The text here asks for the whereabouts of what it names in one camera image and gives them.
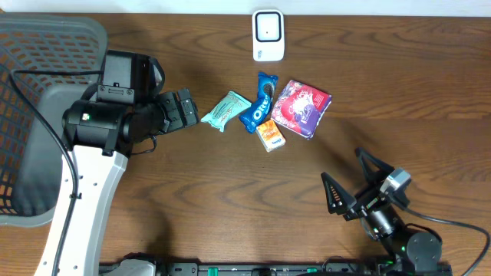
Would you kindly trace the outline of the teal wipes packet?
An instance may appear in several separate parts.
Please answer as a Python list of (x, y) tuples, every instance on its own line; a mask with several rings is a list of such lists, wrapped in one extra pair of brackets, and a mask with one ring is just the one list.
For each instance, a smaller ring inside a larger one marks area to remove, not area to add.
[(249, 100), (231, 90), (201, 119), (201, 122), (208, 123), (211, 127), (223, 133), (226, 124), (232, 118), (249, 109), (251, 106), (252, 103)]

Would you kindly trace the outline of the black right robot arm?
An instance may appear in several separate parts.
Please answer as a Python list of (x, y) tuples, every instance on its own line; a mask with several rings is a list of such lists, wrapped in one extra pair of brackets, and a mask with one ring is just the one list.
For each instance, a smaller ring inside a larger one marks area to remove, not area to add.
[(409, 273), (436, 272), (442, 255), (442, 239), (432, 229), (406, 224), (394, 205), (410, 203), (406, 188), (410, 174), (394, 168), (362, 148), (355, 150), (367, 186), (352, 195), (328, 173), (321, 174), (328, 212), (347, 221), (359, 220), (367, 234), (380, 242), (393, 258), (394, 265)]

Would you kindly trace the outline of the red purple snack packet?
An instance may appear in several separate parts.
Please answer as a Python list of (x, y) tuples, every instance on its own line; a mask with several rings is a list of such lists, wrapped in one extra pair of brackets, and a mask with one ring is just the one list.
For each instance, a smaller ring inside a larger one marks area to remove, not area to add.
[(310, 140), (332, 101), (332, 96), (315, 87), (290, 80), (279, 94), (271, 118)]

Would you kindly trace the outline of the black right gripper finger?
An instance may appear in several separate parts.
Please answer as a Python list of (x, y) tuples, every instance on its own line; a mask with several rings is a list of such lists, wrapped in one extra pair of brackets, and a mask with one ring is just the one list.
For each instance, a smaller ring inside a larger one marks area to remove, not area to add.
[(343, 215), (352, 209), (357, 200), (326, 172), (321, 174), (330, 214)]
[(383, 182), (395, 168), (374, 157), (362, 147), (355, 149), (355, 155), (361, 164), (362, 172), (368, 184)]

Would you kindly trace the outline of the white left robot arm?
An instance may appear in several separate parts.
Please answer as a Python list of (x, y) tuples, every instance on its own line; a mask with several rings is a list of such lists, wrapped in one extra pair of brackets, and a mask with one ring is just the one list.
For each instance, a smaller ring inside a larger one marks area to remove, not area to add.
[(189, 89), (143, 103), (76, 100), (63, 115), (58, 201), (37, 275), (97, 275), (111, 202), (133, 145), (197, 124)]

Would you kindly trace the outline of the blue Oreo packet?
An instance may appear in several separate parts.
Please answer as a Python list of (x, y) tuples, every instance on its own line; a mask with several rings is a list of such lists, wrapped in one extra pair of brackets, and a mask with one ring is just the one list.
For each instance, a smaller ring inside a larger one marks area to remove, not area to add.
[(239, 120), (243, 123), (248, 133), (254, 133), (256, 127), (262, 124), (269, 114), (277, 81), (278, 77), (276, 75), (258, 73), (257, 100), (239, 116)]

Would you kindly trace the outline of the orange tissue pack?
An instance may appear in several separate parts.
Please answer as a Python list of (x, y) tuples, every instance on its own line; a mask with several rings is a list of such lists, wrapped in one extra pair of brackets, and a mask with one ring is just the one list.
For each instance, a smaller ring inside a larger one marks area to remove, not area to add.
[(285, 145), (286, 140), (274, 120), (268, 120), (257, 126), (256, 133), (268, 153)]

